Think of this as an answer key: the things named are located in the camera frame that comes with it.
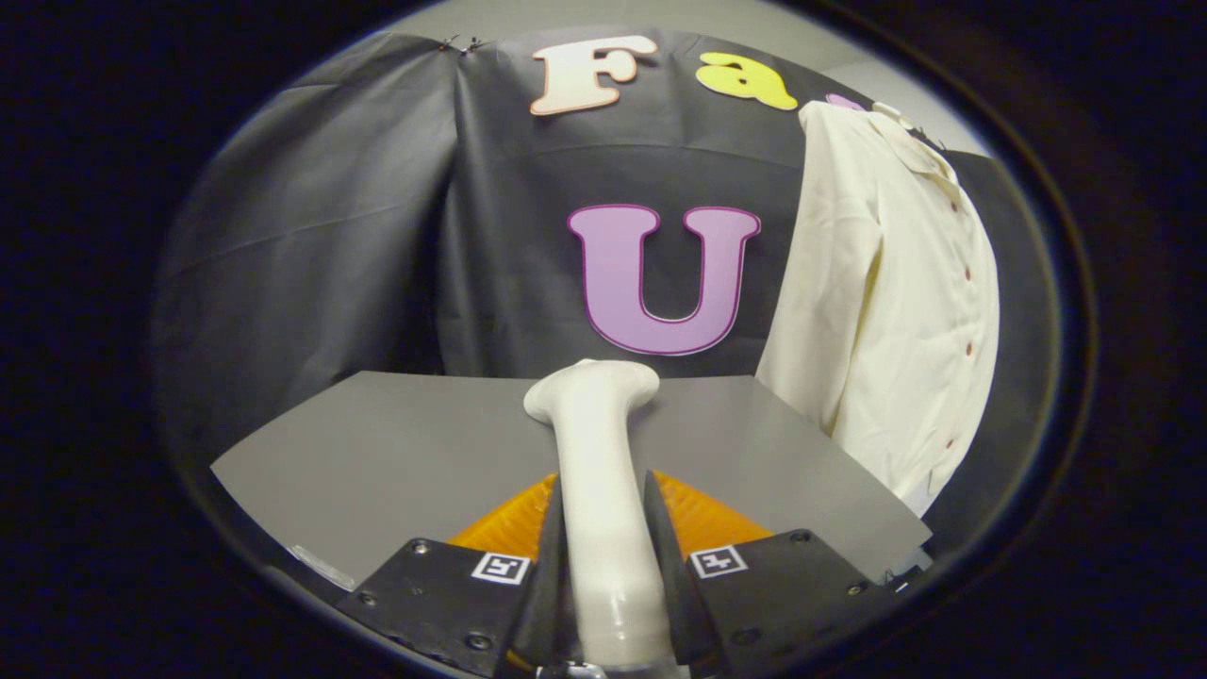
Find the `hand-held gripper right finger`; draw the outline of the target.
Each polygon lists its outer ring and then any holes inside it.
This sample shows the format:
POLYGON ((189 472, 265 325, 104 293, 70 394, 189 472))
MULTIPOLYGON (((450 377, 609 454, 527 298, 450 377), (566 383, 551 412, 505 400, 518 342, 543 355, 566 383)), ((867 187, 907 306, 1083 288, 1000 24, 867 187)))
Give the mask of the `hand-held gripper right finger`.
POLYGON ((884 622, 900 591, 812 529, 771 533, 661 472, 645 515, 677 660, 694 675, 820 675, 884 622))

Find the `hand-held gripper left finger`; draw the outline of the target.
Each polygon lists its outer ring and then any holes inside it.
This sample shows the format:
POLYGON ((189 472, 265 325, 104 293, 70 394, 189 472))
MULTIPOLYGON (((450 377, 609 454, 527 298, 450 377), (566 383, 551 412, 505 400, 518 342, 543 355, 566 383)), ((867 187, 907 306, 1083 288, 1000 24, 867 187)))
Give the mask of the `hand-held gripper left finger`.
POLYGON ((549 474, 451 542, 406 542, 338 610, 428 675, 535 678, 559 656, 561 510, 549 474))

